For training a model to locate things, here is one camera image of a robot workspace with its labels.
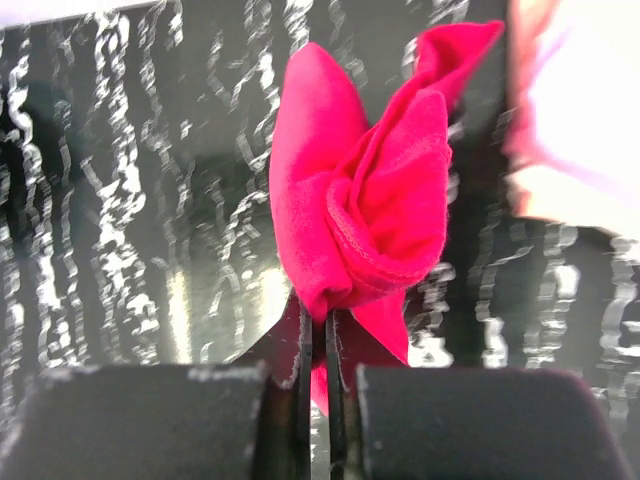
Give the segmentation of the magenta t shirt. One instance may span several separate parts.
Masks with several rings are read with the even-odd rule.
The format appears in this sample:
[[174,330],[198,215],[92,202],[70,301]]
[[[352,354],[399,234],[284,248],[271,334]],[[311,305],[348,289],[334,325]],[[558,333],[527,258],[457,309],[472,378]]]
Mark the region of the magenta t shirt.
[[448,122],[500,21],[424,31],[412,76],[376,123],[337,61],[308,43],[288,61],[269,165],[284,270],[316,327],[347,309],[405,360],[406,291],[447,237]]

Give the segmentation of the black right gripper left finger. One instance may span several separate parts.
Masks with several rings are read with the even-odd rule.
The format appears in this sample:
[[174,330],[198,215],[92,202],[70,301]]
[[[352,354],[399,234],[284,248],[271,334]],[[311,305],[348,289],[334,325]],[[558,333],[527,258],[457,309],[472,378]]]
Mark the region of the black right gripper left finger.
[[307,479],[311,320],[296,296],[223,365],[44,371],[1,445],[5,479]]

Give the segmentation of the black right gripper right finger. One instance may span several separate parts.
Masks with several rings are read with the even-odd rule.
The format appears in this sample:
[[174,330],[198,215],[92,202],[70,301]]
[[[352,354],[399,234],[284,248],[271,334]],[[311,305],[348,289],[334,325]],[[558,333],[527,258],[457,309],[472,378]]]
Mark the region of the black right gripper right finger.
[[594,396],[556,370],[403,365],[347,311],[325,330],[335,479],[631,479]]

